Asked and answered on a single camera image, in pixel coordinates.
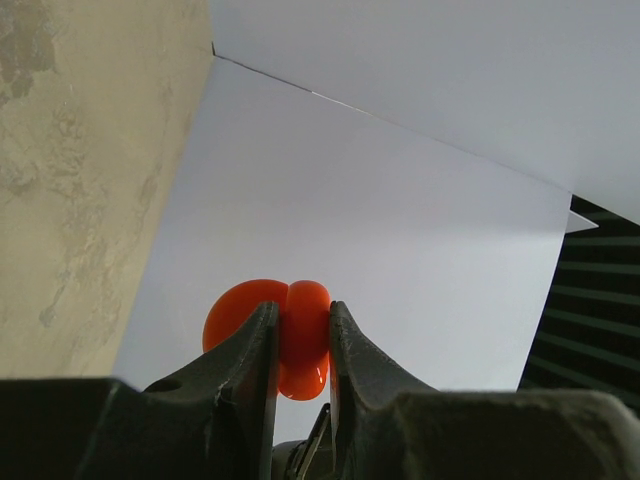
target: white panel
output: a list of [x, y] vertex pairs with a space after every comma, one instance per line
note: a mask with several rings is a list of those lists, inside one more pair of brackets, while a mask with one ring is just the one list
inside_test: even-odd
[[[431, 385], [513, 389], [568, 206], [548, 184], [216, 61], [115, 373], [145, 386], [197, 357], [236, 283], [309, 278]], [[306, 436], [326, 398], [281, 399], [276, 441]]]
[[565, 230], [566, 233], [582, 232], [584, 230], [592, 230], [594, 228], [598, 228], [598, 225], [588, 218], [585, 218], [582, 215], [578, 215], [573, 211], [569, 212], [569, 217], [567, 218], [567, 228]]
[[640, 223], [640, 2], [211, 3], [218, 54]]

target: beige surface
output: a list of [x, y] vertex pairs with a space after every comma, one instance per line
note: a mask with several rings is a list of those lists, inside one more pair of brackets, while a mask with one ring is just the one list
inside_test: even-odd
[[110, 372], [211, 54], [207, 0], [0, 0], [0, 376]]

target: red object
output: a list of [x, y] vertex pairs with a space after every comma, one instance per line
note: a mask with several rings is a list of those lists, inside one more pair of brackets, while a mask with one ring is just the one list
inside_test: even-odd
[[276, 280], [250, 280], [225, 292], [204, 326], [205, 352], [230, 337], [262, 302], [280, 306], [280, 378], [287, 398], [311, 400], [327, 383], [329, 368], [329, 292], [308, 280], [288, 286]]

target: tan floor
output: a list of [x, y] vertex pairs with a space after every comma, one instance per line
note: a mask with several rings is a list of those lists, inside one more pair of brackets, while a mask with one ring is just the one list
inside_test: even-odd
[[208, 0], [0, 1], [0, 376], [111, 371], [211, 39]]

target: striped surface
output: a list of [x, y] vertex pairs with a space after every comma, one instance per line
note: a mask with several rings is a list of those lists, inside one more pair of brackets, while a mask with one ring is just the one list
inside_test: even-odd
[[640, 412], [640, 226], [574, 197], [599, 228], [565, 237], [520, 388], [589, 388]]

